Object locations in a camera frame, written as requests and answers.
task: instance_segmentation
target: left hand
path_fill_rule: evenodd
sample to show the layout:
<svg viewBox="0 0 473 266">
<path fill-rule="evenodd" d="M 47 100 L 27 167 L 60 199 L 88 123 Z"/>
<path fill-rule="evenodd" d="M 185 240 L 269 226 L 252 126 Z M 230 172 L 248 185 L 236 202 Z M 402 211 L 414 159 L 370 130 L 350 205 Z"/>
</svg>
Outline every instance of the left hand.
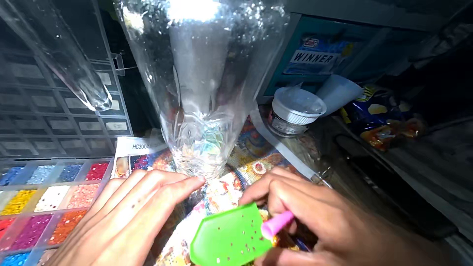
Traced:
<svg viewBox="0 0 473 266">
<path fill-rule="evenodd" d="M 204 183 L 159 170 L 110 180 L 46 265 L 142 266 L 175 205 Z"/>
</svg>

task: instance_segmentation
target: pink pen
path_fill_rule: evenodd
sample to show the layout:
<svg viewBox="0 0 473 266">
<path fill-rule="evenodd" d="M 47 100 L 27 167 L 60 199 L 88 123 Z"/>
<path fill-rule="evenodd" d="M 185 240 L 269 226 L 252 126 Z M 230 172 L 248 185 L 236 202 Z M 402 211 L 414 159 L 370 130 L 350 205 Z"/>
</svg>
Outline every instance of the pink pen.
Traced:
<svg viewBox="0 0 473 266">
<path fill-rule="evenodd" d="M 272 238 L 281 229 L 294 219 L 294 214 L 291 211 L 285 211 L 278 216 L 267 220 L 261 225 L 261 234 L 264 238 L 272 240 Z"/>
</svg>

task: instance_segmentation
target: diamond painting tray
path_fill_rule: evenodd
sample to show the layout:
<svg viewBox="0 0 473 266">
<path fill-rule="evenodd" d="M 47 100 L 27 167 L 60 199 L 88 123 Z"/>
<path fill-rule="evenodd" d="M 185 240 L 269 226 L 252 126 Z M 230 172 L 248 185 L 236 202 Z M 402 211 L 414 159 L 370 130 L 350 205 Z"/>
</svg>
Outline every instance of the diamond painting tray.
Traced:
<svg viewBox="0 0 473 266">
<path fill-rule="evenodd" d="M 2 162 L 0 265 L 46 261 L 110 180 L 111 160 Z"/>
</svg>

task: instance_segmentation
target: white plastic container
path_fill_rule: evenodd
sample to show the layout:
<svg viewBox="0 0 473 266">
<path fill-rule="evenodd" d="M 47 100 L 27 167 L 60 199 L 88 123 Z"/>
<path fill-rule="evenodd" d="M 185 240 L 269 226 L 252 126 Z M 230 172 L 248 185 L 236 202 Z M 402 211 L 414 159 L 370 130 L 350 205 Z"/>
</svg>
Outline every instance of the white plastic container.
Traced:
<svg viewBox="0 0 473 266">
<path fill-rule="evenodd" d="M 327 111 L 323 115 L 326 116 L 342 108 L 362 93 L 363 89 L 355 82 L 339 75 L 331 75 L 316 95 L 327 105 Z"/>
<path fill-rule="evenodd" d="M 316 95 L 299 86 L 279 88 L 269 114 L 269 128 L 278 136 L 291 138 L 304 133 L 308 124 L 327 110 Z"/>
</svg>

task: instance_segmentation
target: white lid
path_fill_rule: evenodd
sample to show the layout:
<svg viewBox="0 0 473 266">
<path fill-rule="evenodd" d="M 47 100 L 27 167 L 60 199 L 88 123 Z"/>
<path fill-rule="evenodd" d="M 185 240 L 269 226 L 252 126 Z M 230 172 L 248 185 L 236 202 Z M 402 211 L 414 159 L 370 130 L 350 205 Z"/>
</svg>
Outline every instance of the white lid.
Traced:
<svg viewBox="0 0 473 266">
<path fill-rule="evenodd" d="M 319 97 L 297 87 L 279 88 L 272 108 L 280 118 L 293 124 L 312 123 L 327 110 Z"/>
</svg>

